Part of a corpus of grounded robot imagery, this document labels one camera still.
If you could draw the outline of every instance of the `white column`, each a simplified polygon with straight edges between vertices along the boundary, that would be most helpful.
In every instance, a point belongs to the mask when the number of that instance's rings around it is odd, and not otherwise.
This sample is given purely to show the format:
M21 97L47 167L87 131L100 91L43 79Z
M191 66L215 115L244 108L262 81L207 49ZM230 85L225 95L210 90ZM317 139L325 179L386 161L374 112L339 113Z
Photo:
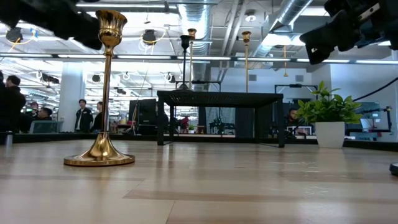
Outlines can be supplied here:
M63 121L62 131L74 131L79 100L85 98L86 75L84 63L64 62L62 68L60 107L58 120Z

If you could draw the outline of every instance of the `potted plant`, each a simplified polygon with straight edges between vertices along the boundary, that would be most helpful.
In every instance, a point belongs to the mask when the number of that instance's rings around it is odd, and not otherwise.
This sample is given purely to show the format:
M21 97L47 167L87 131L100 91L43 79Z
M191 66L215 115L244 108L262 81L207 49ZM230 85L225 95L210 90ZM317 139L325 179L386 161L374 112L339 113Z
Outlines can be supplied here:
M296 116L303 118L306 123L315 123L315 132L318 145L327 148L342 148L345 135L345 123L360 123L361 115L355 110L361 104L355 103L351 96L343 99L340 95L333 94L334 89L327 90L325 83L319 84L319 90L312 94L318 95L317 101L304 103L299 100L300 109Z
M190 134L194 134L195 133L195 127L192 125L192 124L190 124L189 125L189 127L188 127L188 132L190 133Z

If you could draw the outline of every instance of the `green plant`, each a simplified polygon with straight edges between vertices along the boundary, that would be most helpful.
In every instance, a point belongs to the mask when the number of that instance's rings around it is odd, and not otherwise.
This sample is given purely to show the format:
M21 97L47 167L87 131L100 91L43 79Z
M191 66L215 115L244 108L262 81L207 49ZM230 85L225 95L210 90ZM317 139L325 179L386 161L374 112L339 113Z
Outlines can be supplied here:
M322 81L319 84L319 90L312 92L312 94L318 95L318 100L307 103L299 100L300 109L296 116L303 118L307 123L344 121L349 124L358 124L361 115L356 114L355 110L361 104L353 102L351 96L343 99L340 95L333 94L332 92L336 90L339 89L328 91Z

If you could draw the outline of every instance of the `chair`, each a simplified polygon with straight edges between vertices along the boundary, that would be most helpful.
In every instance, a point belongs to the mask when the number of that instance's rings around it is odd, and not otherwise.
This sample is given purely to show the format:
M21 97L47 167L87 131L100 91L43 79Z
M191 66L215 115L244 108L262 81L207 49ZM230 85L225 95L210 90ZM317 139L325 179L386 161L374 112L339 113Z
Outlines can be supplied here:
M63 121L33 121L30 125L29 134L39 133L59 133L62 129Z

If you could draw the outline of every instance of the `black cable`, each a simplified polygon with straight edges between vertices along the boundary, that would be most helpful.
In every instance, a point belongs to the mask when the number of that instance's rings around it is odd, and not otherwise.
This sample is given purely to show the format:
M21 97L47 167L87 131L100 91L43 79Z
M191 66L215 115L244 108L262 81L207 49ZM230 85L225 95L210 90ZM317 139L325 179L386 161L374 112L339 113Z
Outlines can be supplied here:
M366 98L366 97L368 97L368 96L371 96L371 95L373 95L373 94L375 94L375 93L377 93L377 92L379 92L379 91L381 91L381 90L387 88L389 85L393 84L393 83L396 82L397 80L398 80L398 77L395 78L395 79L393 79L393 81L389 82L387 85L384 85L384 86L378 88L377 90L374 90L373 92L368 93L368 94L366 94L366 95L364 95L364 96L361 96L361 97L359 97L359 98L357 98L357 99L355 99L355 100L353 100L353 101L362 100L363 98Z

